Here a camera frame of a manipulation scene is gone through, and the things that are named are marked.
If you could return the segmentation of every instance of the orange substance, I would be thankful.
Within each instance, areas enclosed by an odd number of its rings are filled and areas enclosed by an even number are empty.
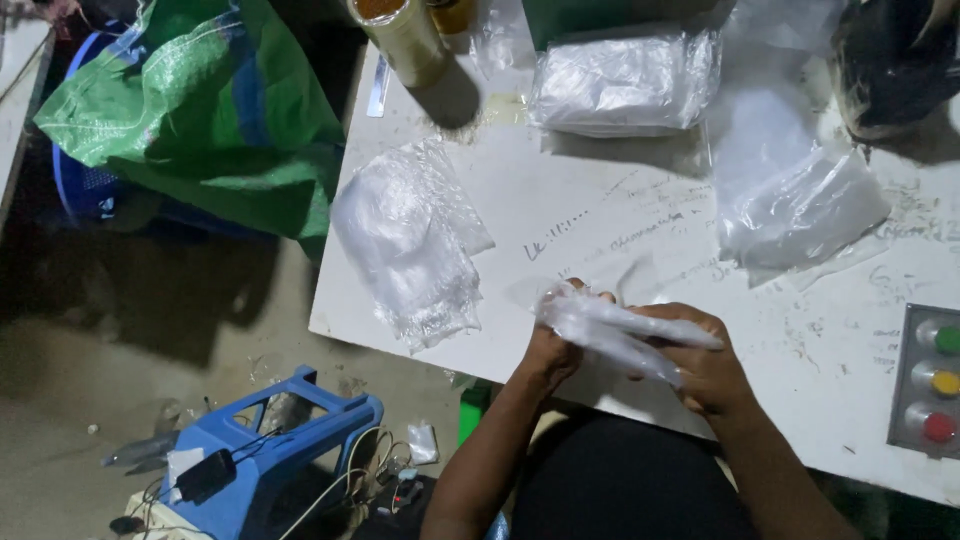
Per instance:
[[[406,0],[355,0],[360,16],[370,20],[400,11]]]

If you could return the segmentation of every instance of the person's right hand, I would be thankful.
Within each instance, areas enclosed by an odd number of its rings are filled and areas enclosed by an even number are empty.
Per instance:
[[[720,338],[723,350],[707,351],[675,343],[652,343],[680,368],[684,387],[680,397],[686,408],[707,420],[752,416],[759,411],[754,392],[747,382],[740,360],[733,352],[723,321],[686,304],[631,307],[630,311],[657,319],[684,319]]]

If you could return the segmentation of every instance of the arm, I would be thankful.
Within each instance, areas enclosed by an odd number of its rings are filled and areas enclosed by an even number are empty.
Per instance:
[[[579,280],[571,282],[583,286]],[[523,360],[440,474],[420,540],[484,537],[514,486],[540,406],[576,372],[582,356],[549,328],[534,327]]]
[[[684,378],[684,405],[703,415],[723,447],[740,499],[763,538],[859,538],[820,492],[789,443],[754,397],[727,329],[716,317],[680,304],[635,308],[686,319],[721,338],[722,351],[661,347]]]

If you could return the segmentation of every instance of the yellow button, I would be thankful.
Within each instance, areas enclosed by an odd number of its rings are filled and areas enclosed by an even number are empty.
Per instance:
[[[933,372],[930,386],[944,396],[956,396],[960,394],[960,376],[950,371],[937,370]]]

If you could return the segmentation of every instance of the hand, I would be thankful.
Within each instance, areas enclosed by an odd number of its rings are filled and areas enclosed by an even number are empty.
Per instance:
[[[680,368],[684,379],[680,397],[686,408],[707,420],[751,415],[759,410],[723,321],[686,304],[631,307],[631,311],[658,319],[692,321],[723,341],[721,351],[652,343]]]
[[[567,282],[578,289],[584,286],[577,278]],[[609,292],[601,294],[600,297],[615,302]],[[584,352],[580,347],[564,341],[550,327],[537,323],[533,335],[530,336],[527,352],[516,370],[526,375],[543,377],[547,392],[552,394],[561,382],[577,372],[583,358]]]

